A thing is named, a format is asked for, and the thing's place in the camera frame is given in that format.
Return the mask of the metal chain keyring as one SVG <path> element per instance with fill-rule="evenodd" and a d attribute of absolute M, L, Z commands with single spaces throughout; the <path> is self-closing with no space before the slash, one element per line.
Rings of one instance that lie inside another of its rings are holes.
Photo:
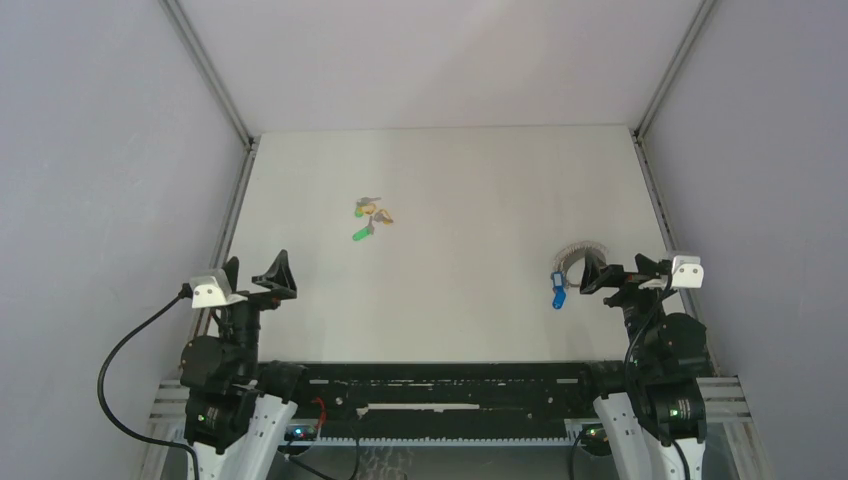
<path fill-rule="evenodd" d="M 579 261 L 583 261 L 587 256 L 594 256 L 605 262 L 607 253 L 608 248 L 599 242 L 584 240 L 571 243 L 555 255 L 552 262 L 552 272 L 562 275 L 565 290 L 578 288 L 579 282 L 574 283 L 568 279 L 568 271 L 571 267 Z"/>

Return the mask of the blue key tag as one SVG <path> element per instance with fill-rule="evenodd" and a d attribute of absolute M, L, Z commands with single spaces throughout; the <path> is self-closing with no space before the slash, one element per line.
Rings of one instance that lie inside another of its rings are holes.
<path fill-rule="evenodd" d="M 554 294 L 552 307 L 559 310 L 563 307 L 567 298 L 565 277 L 561 271 L 554 271 L 551 273 L 550 279 Z"/>

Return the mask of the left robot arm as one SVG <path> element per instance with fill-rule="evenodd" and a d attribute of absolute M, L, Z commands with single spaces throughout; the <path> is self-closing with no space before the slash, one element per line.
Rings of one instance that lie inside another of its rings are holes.
<path fill-rule="evenodd" d="M 286 250 L 252 278 L 258 291 L 237 288 L 239 260 L 195 276 L 192 306 L 218 315 L 218 333 L 190 340 L 181 354 L 180 383 L 188 390 L 184 438 L 196 455 L 199 479 L 264 479 L 293 417 L 311 407 L 305 366 L 260 365 L 260 315 L 297 296 Z"/>

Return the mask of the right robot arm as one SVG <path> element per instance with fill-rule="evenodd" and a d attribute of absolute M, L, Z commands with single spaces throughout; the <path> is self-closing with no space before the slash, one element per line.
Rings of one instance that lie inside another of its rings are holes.
<path fill-rule="evenodd" d="M 628 346 L 622 378 L 596 377 L 579 388 L 584 412 L 598 416 L 622 479 L 699 479 L 706 451 L 706 406 L 698 379 L 710 371 L 705 326 L 687 313 L 668 313 L 664 301 L 701 288 L 697 256 L 654 261 L 642 254 L 628 271 L 589 251 L 579 291 L 605 288 L 604 299 L 624 317 Z"/>

